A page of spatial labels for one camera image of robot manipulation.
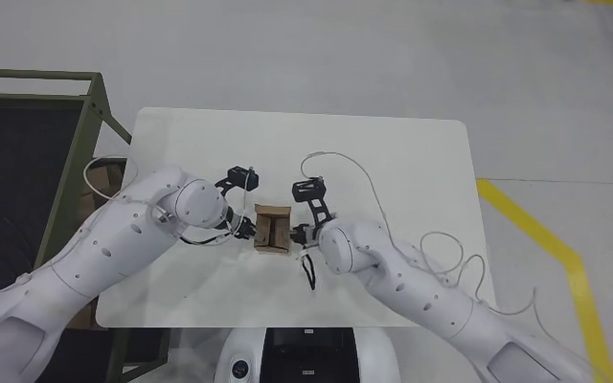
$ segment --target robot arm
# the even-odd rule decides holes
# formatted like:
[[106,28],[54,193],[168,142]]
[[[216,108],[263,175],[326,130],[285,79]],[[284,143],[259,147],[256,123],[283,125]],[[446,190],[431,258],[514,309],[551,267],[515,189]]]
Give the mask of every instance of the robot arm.
[[[592,380],[586,366],[566,349],[494,313],[453,288],[454,281],[426,271],[424,255],[410,243],[392,243],[377,225],[335,219],[323,202],[325,191],[321,179],[294,184],[294,199],[316,207],[311,207],[315,226],[294,228],[294,241],[317,245],[332,273],[356,275],[380,302],[443,338],[468,359],[482,381]],[[430,266],[441,269],[426,257]]]
[[224,195],[233,186],[257,185],[252,170],[231,169],[213,185],[172,167],[95,211],[54,258],[0,291],[3,381],[34,382],[75,314],[162,256],[188,227],[230,227],[235,237],[252,237],[253,224],[234,214]]

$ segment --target cardboard box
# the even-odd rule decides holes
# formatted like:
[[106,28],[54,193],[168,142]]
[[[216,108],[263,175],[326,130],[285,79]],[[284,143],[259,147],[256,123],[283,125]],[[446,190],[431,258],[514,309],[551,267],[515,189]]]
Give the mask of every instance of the cardboard box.
[[253,247],[259,252],[289,253],[291,207],[256,204],[256,236]]
[[[92,184],[97,191],[108,188],[110,182],[108,180],[108,172],[106,171],[106,167],[90,169],[87,171],[87,179],[89,183]],[[91,189],[87,185],[83,185],[83,191],[81,194],[89,194],[92,192]]]

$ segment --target white table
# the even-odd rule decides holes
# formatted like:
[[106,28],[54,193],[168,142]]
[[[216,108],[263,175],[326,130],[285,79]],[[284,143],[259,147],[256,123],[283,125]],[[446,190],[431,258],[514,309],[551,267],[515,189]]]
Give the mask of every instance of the white table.
[[[418,244],[429,231],[457,237],[466,256],[488,257],[468,139],[457,121],[379,117],[146,108],[138,115],[129,156],[139,179],[176,164],[211,182],[240,165],[254,167],[260,186],[254,204],[292,207],[291,224],[311,222],[307,204],[296,204],[291,186],[303,179],[302,159],[312,151],[350,155],[371,174],[396,237]],[[125,179],[134,167],[128,162]],[[318,157],[306,172],[325,177],[331,211],[348,219],[381,221],[366,177],[349,161]],[[242,192],[228,193],[240,211]],[[189,237],[212,232],[193,229]],[[414,326],[366,293],[352,276],[334,276],[316,251],[317,289],[310,291],[297,261],[265,255],[252,241],[217,247],[181,242],[150,267],[100,296],[104,327],[396,327]],[[426,250],[443,266],[457,261],[457,245],[430,237]],[[472,292],[479,262],[467,267],[461,287]],[[495,304],[486,273],[481,296]]]

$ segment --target floor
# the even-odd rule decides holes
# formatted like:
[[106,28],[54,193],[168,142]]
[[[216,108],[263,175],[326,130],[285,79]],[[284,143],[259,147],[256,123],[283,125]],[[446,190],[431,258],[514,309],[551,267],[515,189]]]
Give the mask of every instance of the floor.
[[[613,7],[572,0],[5,0],[0,67],[101,71],[115,117],[144,106],[456,119],[476,176],[581,254],[613,349]],[[2,81],[3,90],[76,86]],[[97,152],[125,153],[110,129]],[[498,302],[585,355],[566,273],[487,201]],[[530,314],[519,318],[535,326]],[[477,381],[390,330],[405,382]],[[224,332],[174,334],[141,382],[210,381]],[[437,360],[439,363],[428,363]]]

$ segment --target cable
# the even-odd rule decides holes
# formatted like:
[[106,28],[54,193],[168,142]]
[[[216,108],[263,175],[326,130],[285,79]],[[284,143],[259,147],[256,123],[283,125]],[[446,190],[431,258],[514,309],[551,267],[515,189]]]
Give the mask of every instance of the cable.
[[211,237],[209,239],[205,239],[205,240],[201,240],[201,241],[191,241],[191,240],[189,240],[189,239],[187,239],[185,237],[180,237],[179,239],[181,239],[183,242],[185,242],[185,243],[187,243],[189,245],[206,245],[207,243],[211,243],[214,240],[219,239],[220,237],[227,237],[229,235],[230,235],[230,233],[226,233],[226,234],[223,234],[221,236]]
[[[305,259],[308,260],[310,272],[305,265]],[[305,253],[303,256],[300,257],[300,263],[303,266],[303,270],[305,270],[306,278],[308,279],[308,285],[310,286],[310,289],[312,291],[315,291],[315,283],[317,282],[317,279],[315,278],[315,266],[313,265],[313,259],[311,259],[308,253]]]
[[114,195],[110,196],[110,195],[106,195],[103,192],[97,190],[96,188],[94,188],[94,186],[91,184],[91,182],[89,181],[89,179],[87,178],[87,171],[89,170],[89,168],[96,162],[100,161],[102,158],[118,158],[118,159],[126,159],[126,160],[130,160],[129,158],[126,157],[122,157],[119,156],[117,154],[108,154],[108,155],[104,155],[104,156],[100,156],[100,157],[95,157],[93,158],[90,162],[87,163],[87,165],[85,165],[85,168],[83,168],[83,180],[85,181],[85,185],[87,185],[87,187],[89,187],[89,189],[92,190],[92,192],[94,192],[95,194],[99,195],[100,197],[107,199],[109,201],[115,201],[115,202],[120,202],[120,203],[131,203],[131,202],[136,202],[136,203],[142,203],[145,204],[149,207],[151,207],[154,210],[157,210],[158,212],[160,212],[162,215],[166,214],[166,212],[160,208],[159,206],[157,206],[156,204],[146,201],[146,200],[142,200],[142,199],[132,199],[127,195],[124,195],[122,198],[117,198],[117,195],[120,195],[125,189],[127,189],[130,185],[132,185],[134,183],[134,181],[136,181],[136,178],[138,178],[138,166],[136,165],[136,163],[132,160],[132,163],[134,164],[134,178],[132,178],[123,188],[121,188],[119,191],[117,191]]
[[[439,236],[450,237],[451,239],[455,240],[456,243],[458,244],[458,247],[460,247],[460,260],[458,260],[458,263],[456,263],[456,265],[451,267],[450,269],[446,269],[446,270],[443,270],[443,271],[434,271],[434,270],[432,270],[432,267],[430,266],[430,263],[428,263],[428,259],[426,258],[425,252],[423,251],[423,240],[426,239],[426,237],[432,236],[434,234],[439,235]],[[421,251],[421,255],[423,256],[423,261],[425,262],[425,264],[428,267],[429,271],[432,272],[432,274],[449,274],[452,271],[454,271],[455,269],[457,269],[458,267],[460,267],[462,265],[462,261],[464,260],[464,245],[462,244],[462,242],[459,239],[457,239],[456,237],[454,237],[450,233],[446,233],[446,232],[428,232],[428,233],[424,234],[423,236],[421,236],[421,238],[420,238],[420,251]]]

